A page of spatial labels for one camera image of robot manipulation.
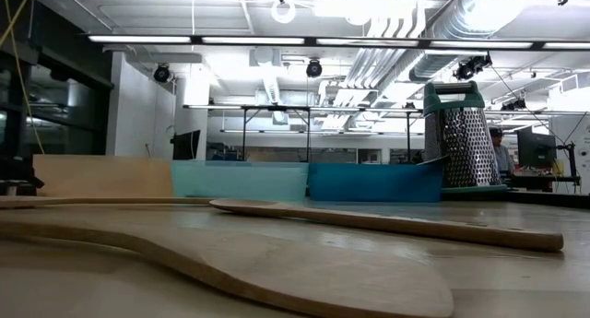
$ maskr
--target wooden surface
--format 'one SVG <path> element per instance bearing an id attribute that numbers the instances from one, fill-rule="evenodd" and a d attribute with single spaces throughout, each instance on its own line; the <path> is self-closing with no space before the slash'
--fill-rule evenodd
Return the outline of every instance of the wooden surface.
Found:
<path id="1" fill-rule="evenodd" d="M 129 216 L 149 214 L 135 210 Z M 216 289 L 313 316 L 434 318 L 453 312 L 450 290 L 436 272 L 392 254 L 241 232 L 113 223 L 116 213 L 95 217 L 67 209 L 3 211 L 0 236 L 131 250 Z"/>
<path id="2" fill-rule="evenodd" d="M 338 226 L 392 231 L 453 241 L 468 241 L 542 252 L 558 252 L 563 236 L 558 232 L 501 229 L 483 223 L 432 221 L 290 206 L 282 203 L 216 199 L 210 205 L 231 212 L 273 218 L 306 218 Z"/>
<path id="3" fill-rule="evenodd" d="M 141 157 L 35 155 L 39 196 L 173 197 L 167 160 Z"/>
<path id="4" fill-rule="evenodd" d="M 195 197 L 38 197 L 38 196 L 0 196 L 0 209 L 34 206 L 56 206 L 56 205 L 80 205 L 80 204 L 186 204 L 205 205 L 211 201 L 209 198 Z"/>
<path id="5" fill-rule="evenodd" d="M 134 218 L 128 206 L 116 213 L 114 208 L 105 212 L 94 206 L 82 213 L 81 207 L 67 208 L 72 216 L 92 213 L 92 218 L 114 224 L 157 227 L 165 222 L 241 231 L 420 261 L 437 270 L 451 288 L 454 318 L 590 316 L 590 212 L 580 209 L 498 202 L 313 206 L 563 233 L 561 253 L 535 253 L 286 218 L 249 218 L 212 207 L 163 206 L 141 219 Z M 307 317 L 225 295 L 137 254 L 85 243 L 0 240 L 0 280 L 0 317 Z"/>

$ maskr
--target box grater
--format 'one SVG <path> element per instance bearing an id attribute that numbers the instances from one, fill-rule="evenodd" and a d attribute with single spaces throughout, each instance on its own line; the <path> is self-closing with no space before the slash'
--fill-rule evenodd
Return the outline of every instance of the box grater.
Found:
<path id="1" fill-rule="evenodd" d="M 439 95 L 465 94 L 441 102 Z M 501 185 L 498 165 L 476 82 L 424 87 L 426 160 L 448 156 L 444 188 L 484 189 Z"/>

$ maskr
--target green grater handle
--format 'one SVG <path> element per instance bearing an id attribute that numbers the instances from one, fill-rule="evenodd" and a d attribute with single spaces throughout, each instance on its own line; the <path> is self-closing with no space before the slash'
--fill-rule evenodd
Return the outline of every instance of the green grater handle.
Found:
<path id="1" fill-rule="evenodd" d="M 439 95 L 464 93 L 465 98 L 459 101 L 441 102 Z M 424 115 L 440 110 L 454 108 L 476 107 L 485 108 L 478 84 L 474 81 L 468 83 L 433 84 L 428 83 L 424 87 Z"/>

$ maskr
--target light blue panel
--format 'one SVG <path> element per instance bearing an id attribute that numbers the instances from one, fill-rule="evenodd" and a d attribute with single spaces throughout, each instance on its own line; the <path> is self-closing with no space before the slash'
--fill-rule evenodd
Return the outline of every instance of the light blue panel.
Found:
<path id="1" fill-rule="evenodd" d="M 171 174 L 177 197 L 302 202 L 307 169 L 306 163 L 175 160 Z"/>

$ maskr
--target computer monitor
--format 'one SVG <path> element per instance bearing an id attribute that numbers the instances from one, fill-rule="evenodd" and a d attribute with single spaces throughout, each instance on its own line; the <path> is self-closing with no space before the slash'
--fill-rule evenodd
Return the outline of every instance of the computer monitor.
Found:
<path id="1" fill-rule="evenodd" d="M 518 163 L 521 167 L 552 168 L 557 158 L 555 136 L 518 131 Z"/>
<path id="2" fill-rule="evenodd" d="M 174 135 L 174 138 L 171 140 L 171 143 L 174 144 L 172 158 L 174 160 L 194 159 L 196 149 L 199 145 L 199 136 L 201 136 L 200 130 L 182 135 Z"/>

